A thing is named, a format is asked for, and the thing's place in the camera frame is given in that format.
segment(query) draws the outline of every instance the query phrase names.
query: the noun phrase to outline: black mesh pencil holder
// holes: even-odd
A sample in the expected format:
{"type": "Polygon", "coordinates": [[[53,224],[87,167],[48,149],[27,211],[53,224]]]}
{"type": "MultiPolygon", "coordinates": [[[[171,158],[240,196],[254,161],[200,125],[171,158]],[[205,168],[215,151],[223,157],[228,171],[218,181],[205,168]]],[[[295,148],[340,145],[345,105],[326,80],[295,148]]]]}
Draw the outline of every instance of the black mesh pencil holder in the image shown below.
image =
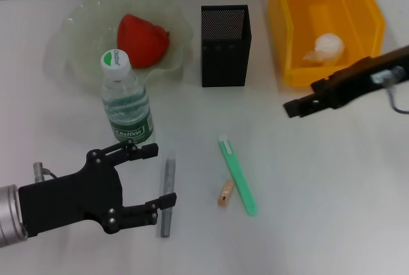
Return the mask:
{"type": "Polygon", "coordinates": [[[247,5],[202,6],[202,87],[244,86],[250,44],[247,5]]]}

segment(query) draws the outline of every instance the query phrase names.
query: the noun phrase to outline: yellow container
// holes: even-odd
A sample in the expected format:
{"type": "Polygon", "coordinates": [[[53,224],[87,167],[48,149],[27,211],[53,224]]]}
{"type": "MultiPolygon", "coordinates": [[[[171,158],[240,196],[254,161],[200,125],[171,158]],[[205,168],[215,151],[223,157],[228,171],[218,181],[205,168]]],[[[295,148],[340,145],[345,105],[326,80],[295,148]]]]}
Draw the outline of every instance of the yellow container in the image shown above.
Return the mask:
{"type": "Polygon", "coordinates": [[[284,82],[307,86],[380,53],[385,20],[375,0],[269,0],[268,17],[284,82]],[[345,50],[331,67],[304,60],[325,33],[342,38],[345,50]]]}

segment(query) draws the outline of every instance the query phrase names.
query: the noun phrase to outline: water bottle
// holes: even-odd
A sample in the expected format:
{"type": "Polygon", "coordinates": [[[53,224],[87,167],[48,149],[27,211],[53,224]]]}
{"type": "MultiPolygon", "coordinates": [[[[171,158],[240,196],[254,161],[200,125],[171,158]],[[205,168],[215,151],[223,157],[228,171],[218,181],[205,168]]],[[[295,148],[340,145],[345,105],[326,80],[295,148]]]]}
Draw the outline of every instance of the water bottle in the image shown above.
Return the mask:
{"type": "Polygon", "coordinates": [[[137,146],[154,142],[148,94],[132,71],[128,55],[118,49],[101,57],[104,83],[101,98],[118,141],[132,139],[137,146]]]}

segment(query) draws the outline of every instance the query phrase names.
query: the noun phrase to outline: bottle label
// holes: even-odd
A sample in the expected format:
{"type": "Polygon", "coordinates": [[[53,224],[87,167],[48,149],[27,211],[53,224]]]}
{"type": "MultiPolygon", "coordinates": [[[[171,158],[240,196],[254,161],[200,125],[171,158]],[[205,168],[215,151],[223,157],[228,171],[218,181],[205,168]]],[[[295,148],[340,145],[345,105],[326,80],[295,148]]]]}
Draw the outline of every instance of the bottle label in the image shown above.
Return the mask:
{"type": "Polygon", "coordinates": [[[118,125],[112,121],[109,121],[109,123],[118,141],[132,139],[135,144],[140,144],[145,142],[153,132],[153,120],[150,111],[141,121],[133,125],[118,125]]]}

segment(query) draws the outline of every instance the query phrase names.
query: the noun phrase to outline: white tabletop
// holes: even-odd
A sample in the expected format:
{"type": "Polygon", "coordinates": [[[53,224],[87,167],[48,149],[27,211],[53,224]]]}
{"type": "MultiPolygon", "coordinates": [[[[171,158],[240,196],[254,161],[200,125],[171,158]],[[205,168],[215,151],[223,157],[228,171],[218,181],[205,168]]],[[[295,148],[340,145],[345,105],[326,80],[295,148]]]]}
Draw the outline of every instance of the white tabletop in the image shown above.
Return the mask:
{"type": "MultiPolygon", "coordinates": [[[[181,76],[147,89],[159,157],[118,166],[125,205],[157,198],[164,154],[178,155],[170,239],[157,226],[104,233],[92,221],[0,249],[2,274],[408,274],[409,119],[384,91],[345,108],[288,119],[302,94],[276,79],[266,0],[178,0],[195,36],[181,76]],[[202,88],[200,6],[248,4],[252,44],[244,88],[202,88]],[[248,217],[217,144],[227,134],[259,206],[248,217]]],[[[102,104],[61,84],[54,37],[80,0],[0,1],[0,184],[33,183],[32,164],[57,176],[80,170],[87,151],[115,143],[102,104]]],[[[409,43],[409,0],[378,0],[385,50],[409,43]]],[[[404,107],[409,88],[397,99],[404,107]]]]}

